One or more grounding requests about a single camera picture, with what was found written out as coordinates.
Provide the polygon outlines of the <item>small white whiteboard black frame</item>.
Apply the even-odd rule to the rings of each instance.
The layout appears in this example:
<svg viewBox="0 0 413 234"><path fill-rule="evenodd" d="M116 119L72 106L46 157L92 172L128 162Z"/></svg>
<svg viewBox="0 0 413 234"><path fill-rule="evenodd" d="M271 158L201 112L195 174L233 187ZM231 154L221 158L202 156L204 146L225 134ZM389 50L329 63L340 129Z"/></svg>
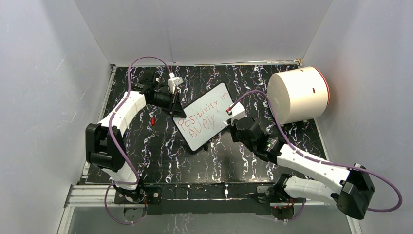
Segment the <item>small white whiteboard black frame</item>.
<svg viewBox="0 0 413 234"><path fill-rule="evenodd" d="M224 82L217 84L204 95L184 108L186 118L174 117L173 122L184 141L196 151L221 132L228 119L226 110L233 99Z"/></svg>

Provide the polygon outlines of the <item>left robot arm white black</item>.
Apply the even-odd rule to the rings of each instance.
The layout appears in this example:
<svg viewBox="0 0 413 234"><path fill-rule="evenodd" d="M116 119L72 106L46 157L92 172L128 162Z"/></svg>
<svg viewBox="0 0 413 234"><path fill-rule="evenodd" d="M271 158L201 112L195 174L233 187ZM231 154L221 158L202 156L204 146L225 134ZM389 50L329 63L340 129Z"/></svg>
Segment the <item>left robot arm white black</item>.
<svg viewBox="0 0 413 234"><path fill-rule="evenodd" d="M185 118L177 86L183 83L173 72L161 83L156 72L145 72L137 82L127 73L128 89L120 102L98 123L85 130L86 161L100 168L113 180L113 187L132 202L145 198L137 169L127 156L124 133L135 116L147 105L161 108L173 117Z"/></svg>

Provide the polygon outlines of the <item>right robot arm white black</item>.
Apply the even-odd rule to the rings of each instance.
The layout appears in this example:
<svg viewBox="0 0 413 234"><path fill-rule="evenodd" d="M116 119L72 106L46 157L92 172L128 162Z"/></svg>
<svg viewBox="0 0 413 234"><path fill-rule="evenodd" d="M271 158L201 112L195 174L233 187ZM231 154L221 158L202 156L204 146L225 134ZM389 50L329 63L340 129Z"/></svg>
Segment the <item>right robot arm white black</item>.
<svg viewBox="0 0 413 234"><path fill-rule="evenodd" d="M366 168L355 163L352 168L331 165L330 161L292 149L284 139L265 133L251 117L230 120L233 142L242 143L259 159L287 167L309 176L309 179L283 174L267 198L281 202L306 198L335 204L344 214L362 220L375 192Z"/></svg>

